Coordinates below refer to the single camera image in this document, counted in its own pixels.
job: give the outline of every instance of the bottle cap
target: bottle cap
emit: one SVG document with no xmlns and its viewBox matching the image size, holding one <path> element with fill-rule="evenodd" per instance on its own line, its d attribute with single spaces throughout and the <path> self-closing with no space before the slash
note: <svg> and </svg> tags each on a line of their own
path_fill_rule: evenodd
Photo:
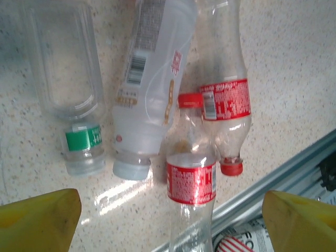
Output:
<svg viewBox="0 0 336 252">
<path fill-rule="evenodd" d="M 221 163 L 220 171 L 226 176 L 241 175 L 241 173 L 243 172 L 243 163 L 242 162 L 235 164 Z"/>
<path fill-rule="evenodd" d="M 202 108 L 203 96 L 201 93 L 182 93 L 178 96 L 179 108 Z"/>
</svg>

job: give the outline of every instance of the clear plastic bottle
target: clear plastic bottle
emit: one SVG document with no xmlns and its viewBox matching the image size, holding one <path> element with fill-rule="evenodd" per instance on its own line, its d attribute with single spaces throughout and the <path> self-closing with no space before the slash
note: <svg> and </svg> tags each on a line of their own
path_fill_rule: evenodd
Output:
<svg viewBox="0 0 336 252">
<path fill-rule="evenodd" d="M 113 173 L 143 180 L 172 125 L 187 54 L 194 34 L 194 0 L 137 1 L 133 36 L 112 110 Z"/>
<path fill-rule="evenodd" d="M 202 125 L 200 93 L 178 97 L 178 132 L 167 149 L 170 201 L 169 251 L 212 251 L 211 221 L 216 196 L 216 151 Z"/>
<path fill-rule="evenodd" d="M 60 132 L 70 175 L 105 167 L 99 121 L 105 111 L 90 6 L 22 1 L 27 51 L 42 113 Z"/>
<path fill-rule="evenodd" d="M 196 40 L 204 98 L 204 126 L 228 176 L 243 172 L 240 148 L 251 126 L 251 107 L 239 36 L 240 0 L 196 0 Z"/>
</svg>

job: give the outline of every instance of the yellow plastic piece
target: yellow plastic piece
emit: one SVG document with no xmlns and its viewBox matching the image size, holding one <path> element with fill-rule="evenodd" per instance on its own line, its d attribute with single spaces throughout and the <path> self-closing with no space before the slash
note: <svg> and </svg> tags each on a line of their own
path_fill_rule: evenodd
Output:
<svg viewBox="0 0 336 252">
<path fill-rule="evenodd" d="M 80 213 L 76 189 L 0 206 L 0 251 L 67 252 Z"/>
<path fill-rule="evenodd" d="M 275 252 L 336 251 L 336 206 L 269 191 L 262 213 Z"/>
</svg>

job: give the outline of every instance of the bottle neck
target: bottle neck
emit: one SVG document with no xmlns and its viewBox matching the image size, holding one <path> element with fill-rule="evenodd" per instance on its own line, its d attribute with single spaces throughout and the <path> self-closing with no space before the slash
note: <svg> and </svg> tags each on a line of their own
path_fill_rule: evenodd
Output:
<svg viewBox="0 0 336 252">
<path fill-rule="evenodd" d="M 180 108 L 180 117 L 192 124 L 201 123 L 201 108 Z"/>
</svg>

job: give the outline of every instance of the granite countertop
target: granite countertop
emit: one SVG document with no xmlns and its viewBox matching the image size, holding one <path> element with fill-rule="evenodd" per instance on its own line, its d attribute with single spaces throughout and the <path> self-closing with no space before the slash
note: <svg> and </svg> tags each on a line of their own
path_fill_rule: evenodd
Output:
<svg viewBox="0 0 336 252">
<path fill-rule="evenodd" d="M 40 113 L 18 1 L 0 0 L 0 204 L 74 187 L 83 207 L 70 251 L 150 251 L 170 235 L 164 156 L 152 160 L 142 182 L 112 173 L 110 111 L 123 77 L 134 1 L 87 2 L 108 108 L 102 124 L 106 169 L 84 178 L 67 174 L 55 127 Z M 244 173 L 225 177 L 217 168 L 215 207 L 336 128 L 335 15 L 332 0 L 241 1 L 253 124 L 241 151 Z M 181 91 L 195 89 L 196 63 L 193 41 Z"/>
</svg>

